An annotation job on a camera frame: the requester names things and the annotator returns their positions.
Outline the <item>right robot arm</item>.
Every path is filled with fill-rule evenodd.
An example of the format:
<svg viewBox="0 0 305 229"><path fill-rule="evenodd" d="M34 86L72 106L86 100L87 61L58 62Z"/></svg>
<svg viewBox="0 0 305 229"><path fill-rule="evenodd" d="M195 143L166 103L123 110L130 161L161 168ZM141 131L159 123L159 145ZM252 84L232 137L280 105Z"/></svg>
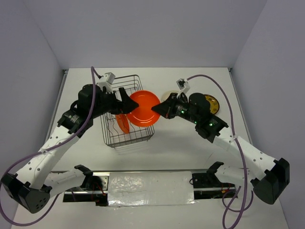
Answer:
<svg viewBox="0 0 305 229"><path fill-rule="evenodd" d="M290 182L290 164L263 153L252 144L233 133L233 128L210 111L210 103L201 93L178 96L171 93L152 111L166 119L180 117L195 124L202 138L219 146L226 152L245 159L250 183L256 196L267 204L273 204Z"/></svg>

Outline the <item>orange plate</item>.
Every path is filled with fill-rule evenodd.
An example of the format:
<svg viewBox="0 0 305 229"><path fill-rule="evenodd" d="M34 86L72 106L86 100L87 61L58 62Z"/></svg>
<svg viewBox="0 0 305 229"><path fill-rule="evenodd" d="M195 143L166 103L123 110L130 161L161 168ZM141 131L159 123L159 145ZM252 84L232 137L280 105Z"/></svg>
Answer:
<svg viewBox="0 0 305 229"><path fill-rule="evenodd" d="M119 128L125 133L130 133L130 127L129 122L125 114L117 114L116 115L116 121L119 126Z"/></svg>
<svg viewBox="0 0 305 229"><path fill-rule="evenodd" d="M138 103L138 107L127 114L127 118L135 126L148 127L154 125L160 115L152 107L160 104L159 98L152 92L140 90L132 93L130 98Z"/></svg>

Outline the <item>yellow patterned dark-rim plate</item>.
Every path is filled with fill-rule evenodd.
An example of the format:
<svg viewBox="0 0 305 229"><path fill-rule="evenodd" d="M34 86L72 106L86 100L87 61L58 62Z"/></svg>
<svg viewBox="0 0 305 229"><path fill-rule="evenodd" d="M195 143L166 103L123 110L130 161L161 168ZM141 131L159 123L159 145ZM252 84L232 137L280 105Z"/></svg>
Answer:
<svg viewBox="0 0 305 229"><path fill-rule="evenodd" d="M210 103L211 113L216 115L220 110L220 104L219 104L218 100L214 96L209 95L209 94L205 94L204 96L205 96L206 100Z"/></svg>

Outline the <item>wire dish rack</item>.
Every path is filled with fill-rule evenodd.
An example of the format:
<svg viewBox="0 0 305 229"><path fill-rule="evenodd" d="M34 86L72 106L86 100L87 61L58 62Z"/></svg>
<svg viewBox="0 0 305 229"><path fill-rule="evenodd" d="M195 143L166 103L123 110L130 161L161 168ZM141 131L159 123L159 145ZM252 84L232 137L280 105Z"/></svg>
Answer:
<svg viewBox="0 0 305 229"><path fill-rule="evenodd" d="M128 95L143 89L140 77L136 74L121 76L114 79L112 88L117 99L121 99L119 88L123 87ZM116 120L115 115L106 113L100 117L104 143L117 148L142 141L148 141L155 133L154 126L138 127L129 124L129 133L123 132Z"/></svg>

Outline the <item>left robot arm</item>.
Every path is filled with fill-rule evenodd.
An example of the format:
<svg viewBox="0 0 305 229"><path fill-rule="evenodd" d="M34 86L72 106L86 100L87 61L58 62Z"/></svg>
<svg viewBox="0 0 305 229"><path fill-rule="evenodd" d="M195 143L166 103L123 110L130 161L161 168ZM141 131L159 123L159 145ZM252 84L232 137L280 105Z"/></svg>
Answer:
<svg viewBox="0 0 305 229"><path fill-rule="evenodd" d="M87 84L78 93L70 109L63 113L53 133L24 167L12 174L6 172L1 178L8 195L35 214L42 210L49 199L71 187L88 190L93 186L93 172L83 165L70 171L51 174L55 165L72 145L93 126L94 118L105 113L128 114L139 105L119 88L120 99L106 87Z"/></svg>

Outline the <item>cream plate with black spot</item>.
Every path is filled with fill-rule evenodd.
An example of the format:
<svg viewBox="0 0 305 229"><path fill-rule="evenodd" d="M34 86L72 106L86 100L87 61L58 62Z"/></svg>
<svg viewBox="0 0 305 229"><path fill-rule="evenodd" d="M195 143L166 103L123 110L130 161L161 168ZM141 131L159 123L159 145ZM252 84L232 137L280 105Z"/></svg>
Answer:
<svg viewBox="0 0 305 229"><path fill-rule="evenodd" d="M162 102L166 101L166 100L169 98L169 96L171 95L171 93L177 94L178 91L176 91L176 90L166 91L166 92L161 96L161 101L162 101Z"/></svg>

